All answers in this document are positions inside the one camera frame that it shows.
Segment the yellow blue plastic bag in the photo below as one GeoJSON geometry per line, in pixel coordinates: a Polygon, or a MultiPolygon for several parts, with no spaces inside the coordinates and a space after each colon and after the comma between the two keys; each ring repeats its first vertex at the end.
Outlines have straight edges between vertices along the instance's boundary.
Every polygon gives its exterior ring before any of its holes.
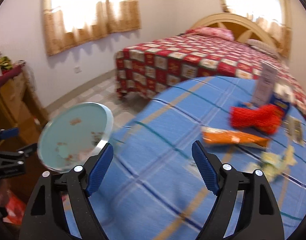
{"type": "Polygon", "coordinates": [[[287,147],[282,155],[262,152],[260,161],[258,163],[249,163],[246,172],[252,173],[255,170],[261,170],[270,183],[282,175],[282,173],[289,171],[290,166],[297,164],[294,153],[295,149],[291,145],[287,147]]]}

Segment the orange silver snack packet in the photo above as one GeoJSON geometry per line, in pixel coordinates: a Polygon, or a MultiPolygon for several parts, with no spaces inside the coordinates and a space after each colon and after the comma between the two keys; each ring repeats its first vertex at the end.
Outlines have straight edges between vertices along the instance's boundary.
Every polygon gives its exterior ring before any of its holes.
{"type": "Polygon", "coordinates": [[[203,126],[202,138],[209,145],[242,145],[252,148],[267,148],[268,138],[259,137],[250,133],[218,129],[203,126]]]}

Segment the red mesh net bag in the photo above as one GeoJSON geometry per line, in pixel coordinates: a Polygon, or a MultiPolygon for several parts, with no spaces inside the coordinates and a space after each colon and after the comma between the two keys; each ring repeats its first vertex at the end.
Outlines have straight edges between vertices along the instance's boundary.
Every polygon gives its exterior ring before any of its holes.
{"type": "Polygon", "coordinates": [[[280,127],[283,115],[280,107],[272,104],[255,109],[231,107],[230,123],[235,129],[251,127],[267,135],[273,135],[280,127]]]}

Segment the light blue trash bin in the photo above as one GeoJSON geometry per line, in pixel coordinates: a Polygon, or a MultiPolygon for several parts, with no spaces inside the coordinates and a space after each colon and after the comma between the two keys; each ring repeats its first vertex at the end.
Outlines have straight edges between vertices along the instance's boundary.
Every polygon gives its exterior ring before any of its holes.
{"type": "Polygon", "coordinates": [[[113,129],[111,110],[100,103],[84,102],[63,111],[47,123],[39,137],[41,163],[56,172],[67,172],[100,153],[113,129]]]}

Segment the red bag on floor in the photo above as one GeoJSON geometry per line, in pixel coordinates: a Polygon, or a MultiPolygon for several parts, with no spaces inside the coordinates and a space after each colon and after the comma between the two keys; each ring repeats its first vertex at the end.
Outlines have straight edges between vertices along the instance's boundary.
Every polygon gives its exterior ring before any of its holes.
{"type": "Polygon", "coordinates": [[[5,205],[7,216],[3,218],[6,223],[21,225],[24,217],[26,204],[20,200],[12,191],[8,191],[9,201],[5,205]]]}

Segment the maroon dresser cloth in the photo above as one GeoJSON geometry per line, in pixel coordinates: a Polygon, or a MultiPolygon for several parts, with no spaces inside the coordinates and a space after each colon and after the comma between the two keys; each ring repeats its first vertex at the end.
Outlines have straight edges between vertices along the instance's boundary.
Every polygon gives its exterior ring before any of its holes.
{"type": "Polygon", "coordinates": [[[0,76],[0,87],[3,86],[9,79],[18,76],[22,72],[23,65],[18,65],[6,74],[0,76]]]}

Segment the green cloth on dresser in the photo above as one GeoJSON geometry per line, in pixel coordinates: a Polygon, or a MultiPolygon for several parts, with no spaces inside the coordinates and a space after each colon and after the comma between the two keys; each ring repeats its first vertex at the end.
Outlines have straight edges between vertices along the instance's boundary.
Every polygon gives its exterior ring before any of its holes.
{"type": "Polygon", "coordinates": [[[9,59],[9,57],[0,57],[0,69],[2,74],[6,74],[13,69],[12,61],[9,59]]]}

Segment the blue white milk carton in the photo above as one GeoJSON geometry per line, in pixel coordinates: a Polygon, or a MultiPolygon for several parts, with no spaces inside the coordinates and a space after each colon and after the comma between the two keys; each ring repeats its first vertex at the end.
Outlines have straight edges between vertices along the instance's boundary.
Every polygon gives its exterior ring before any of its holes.
{"type": "Polygon", "coordinates": [[[270,99],[270,104],[275,105],[282,112],[282,117],[285,118],[294,103],[295,96],[293,89],[283,83],[275,83],[274,90],[270,99]]]}

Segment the red patterned bedspread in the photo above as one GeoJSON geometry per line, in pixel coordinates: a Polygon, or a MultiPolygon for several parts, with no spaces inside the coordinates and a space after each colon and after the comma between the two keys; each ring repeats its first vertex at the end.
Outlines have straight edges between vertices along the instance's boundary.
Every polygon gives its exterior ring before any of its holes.
{"type": "Polygon", "coordinates": [[[292,85],[293,105],[306,120],[306,94],[280,60],[254,46],[214,36],[186,34],[140,43],[115,54],[116,92],[123,97],[138,92],[143,98],[179,82],[203,76],[222,75],[256,80],[261,62],[278,69],[278,76],[292,85]]]}

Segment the pink floral pillow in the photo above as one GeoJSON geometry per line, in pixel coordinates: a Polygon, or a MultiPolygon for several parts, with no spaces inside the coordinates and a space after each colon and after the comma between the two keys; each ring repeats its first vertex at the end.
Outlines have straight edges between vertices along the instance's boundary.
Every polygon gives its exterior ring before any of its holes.
{"type": "Polygon", "coordinates": [[[212,37],[222,38],[228,41],[234,41],[234,36],[232,31],[224,28],[198,27],[187,30],[185,34],[212,36],[212,37]]]}

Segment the left window tan curtain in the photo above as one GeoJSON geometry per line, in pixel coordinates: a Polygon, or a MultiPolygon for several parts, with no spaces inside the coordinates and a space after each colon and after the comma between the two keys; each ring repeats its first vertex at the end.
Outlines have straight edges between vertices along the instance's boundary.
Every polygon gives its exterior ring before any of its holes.
{"type": "Polygon", "coordinates": [[[141,28],[138,0],[42,0],[49,56],[141,28]]]}

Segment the window tan curtain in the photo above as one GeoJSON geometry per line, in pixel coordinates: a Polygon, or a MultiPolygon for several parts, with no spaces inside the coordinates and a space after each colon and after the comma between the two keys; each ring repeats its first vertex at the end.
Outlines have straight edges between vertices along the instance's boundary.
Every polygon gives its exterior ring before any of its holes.
{"type": "Polygon", "coordinates": [[[220,0],[224,12],[256,23],[274,41],[279,54],[290,57],[292,16],[289,0],[220,0]]]}
{"type": "Polygon", "coordinates": [[[42,0],[49,56],[141,28],[138,0],[42,0]]]}

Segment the cream wooden headboard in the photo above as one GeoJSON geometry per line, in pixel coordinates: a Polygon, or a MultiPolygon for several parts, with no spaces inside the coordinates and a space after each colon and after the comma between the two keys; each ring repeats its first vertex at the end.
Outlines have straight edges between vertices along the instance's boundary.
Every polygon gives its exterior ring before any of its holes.
{"type": "Polygon", "coordinates": [[[260,40],[277,49],[276,42],[256,23],[242,16],[229,12],[222,12],[206,16],[195,22],[190,29],[198,27],[228,29],[233,33],[234,40],[245,43],[248,39],[260,40]]]}

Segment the back window tan curtain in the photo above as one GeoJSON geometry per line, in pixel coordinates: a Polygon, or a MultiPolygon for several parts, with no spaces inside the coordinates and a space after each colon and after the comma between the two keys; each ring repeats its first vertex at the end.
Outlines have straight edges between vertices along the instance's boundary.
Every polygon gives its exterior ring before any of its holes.
{"type": "Polygon", "coordinates": [[[292,16],[289,0],[220,0],[224,12],[256,23],[274,41],[279,54],[290,57],[292,16]]]}

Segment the white wall socket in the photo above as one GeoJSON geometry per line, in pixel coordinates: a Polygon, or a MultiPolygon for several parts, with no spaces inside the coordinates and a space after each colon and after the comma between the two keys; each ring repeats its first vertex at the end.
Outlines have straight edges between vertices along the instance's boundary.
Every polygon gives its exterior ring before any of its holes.
{"type": "Polygon", "coordinates": [[[80,68],[79,66],[76,66],[76,67],[74,68],[74,72],[75,72],[76,74],[78,74],[78,73],[82,72],[82,70],[81,70],[81,68],[80,68]]]}

